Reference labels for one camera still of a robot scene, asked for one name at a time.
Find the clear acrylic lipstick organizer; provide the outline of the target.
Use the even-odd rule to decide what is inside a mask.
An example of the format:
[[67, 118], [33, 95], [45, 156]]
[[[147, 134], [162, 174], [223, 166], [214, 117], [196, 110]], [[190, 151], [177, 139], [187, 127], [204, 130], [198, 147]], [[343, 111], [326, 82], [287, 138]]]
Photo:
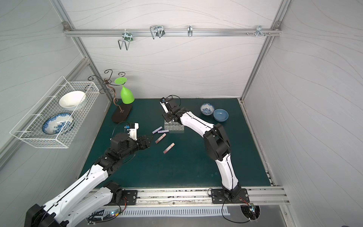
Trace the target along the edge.
[[169, 133], [184, 133], [184, 125], [179, 124], [178, 122], [164, 122], [164, 130], [167, 130]]

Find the pink lip gloss tube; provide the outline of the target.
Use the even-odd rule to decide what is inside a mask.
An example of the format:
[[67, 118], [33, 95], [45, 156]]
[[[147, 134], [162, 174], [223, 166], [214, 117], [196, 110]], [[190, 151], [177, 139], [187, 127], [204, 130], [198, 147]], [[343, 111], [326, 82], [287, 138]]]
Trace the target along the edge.
[[166, 154], [169, 150], [171, 150], [173, 147], [175, 146], [175, 143], [170, 144], [164, 151], [163, 153]]
[[155, 143], [158, 144], [164, 137], [166, 136], [166, 133], [163, 133], [156, 141]]

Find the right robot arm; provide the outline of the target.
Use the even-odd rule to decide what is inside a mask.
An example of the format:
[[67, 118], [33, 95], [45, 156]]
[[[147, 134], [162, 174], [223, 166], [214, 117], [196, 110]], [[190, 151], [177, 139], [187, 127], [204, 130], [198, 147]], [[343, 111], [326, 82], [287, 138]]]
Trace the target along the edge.
[[172, 96], [161, 98], [159, 103], [164, 110], [163, 117], [166, 122], [177, 122], [203, 138], [206, 151], [216, 162], [221, 175], [224, 196], [229, 201], [238, 197], [242, 188], [233, 169], [230, 140], [224, 127], [200, 119], [187, 108], [180, 107]]

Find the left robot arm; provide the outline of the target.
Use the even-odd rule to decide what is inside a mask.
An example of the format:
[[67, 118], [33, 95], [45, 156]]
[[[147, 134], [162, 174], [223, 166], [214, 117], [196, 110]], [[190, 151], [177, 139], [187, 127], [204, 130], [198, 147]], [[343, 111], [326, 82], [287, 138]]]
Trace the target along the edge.
[[109, 203], [127, 203], [123, 190], [115, 182], [108, 182], [93, 196], [87, 195], [105, 181], [130, 155], [150, 147], [152, 135], [132, 138], [129, 133], [118, 133], [111, 139], [110, 147], [97, 161], [62, 193], [46, 202], [35, 204], [26, 212], [26, 227], [74, 227]]

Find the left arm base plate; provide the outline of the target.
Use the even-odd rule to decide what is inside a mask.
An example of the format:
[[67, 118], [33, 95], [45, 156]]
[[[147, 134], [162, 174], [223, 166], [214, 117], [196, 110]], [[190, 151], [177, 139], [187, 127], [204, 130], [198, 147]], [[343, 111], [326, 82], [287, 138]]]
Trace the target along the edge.
[[135, 205], [138, 197], [137, 190], [118, 190], [113, 194], [111, 202], [118, 205]]

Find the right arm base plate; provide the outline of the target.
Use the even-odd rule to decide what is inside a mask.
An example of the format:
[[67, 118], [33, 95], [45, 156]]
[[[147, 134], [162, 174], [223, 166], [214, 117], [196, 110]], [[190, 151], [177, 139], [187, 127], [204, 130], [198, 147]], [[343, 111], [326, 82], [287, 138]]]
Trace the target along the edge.
[[236, 187], [232, 191], [225, 189], [208, 189], [208, 196], [213, 204], [248, 204], [250, 203], [247, 189]]

